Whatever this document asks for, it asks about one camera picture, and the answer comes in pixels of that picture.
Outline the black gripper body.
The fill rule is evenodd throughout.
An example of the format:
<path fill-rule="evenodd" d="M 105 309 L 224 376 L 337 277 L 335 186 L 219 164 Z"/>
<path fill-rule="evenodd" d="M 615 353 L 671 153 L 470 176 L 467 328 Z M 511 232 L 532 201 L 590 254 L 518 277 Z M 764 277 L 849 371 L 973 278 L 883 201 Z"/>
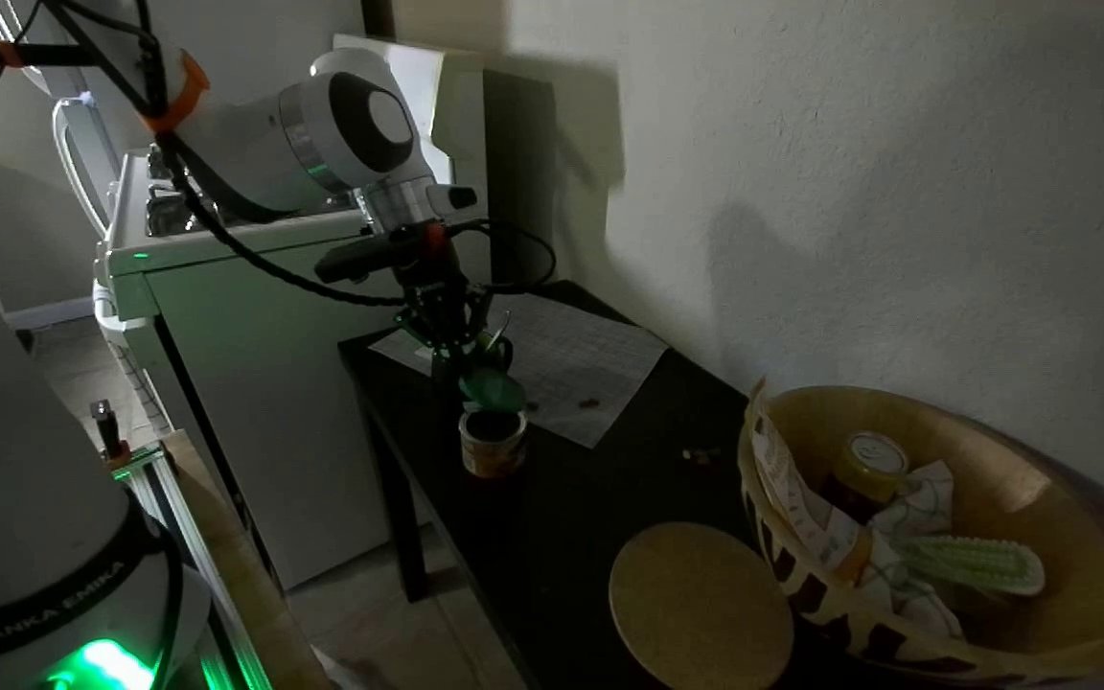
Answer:
<path fill-rule="evenodd" d="M 371 273 L 394 277 L 403 288 L 400 318 L 429 347 L 456 353 L 479 338 L 491 296 L 467 278 L 440 222 L 355 238 L 316 263 L 323 283 L 360 283 Z"/>

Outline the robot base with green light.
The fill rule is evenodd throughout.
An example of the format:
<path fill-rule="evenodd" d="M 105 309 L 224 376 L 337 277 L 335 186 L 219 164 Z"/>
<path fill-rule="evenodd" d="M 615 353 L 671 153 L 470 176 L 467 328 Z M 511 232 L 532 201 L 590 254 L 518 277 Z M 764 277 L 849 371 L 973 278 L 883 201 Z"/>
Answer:
<path fill-rule="evenodd" d="M 203 690 L 207 617 L 0 309 L 0 690 Z"/>

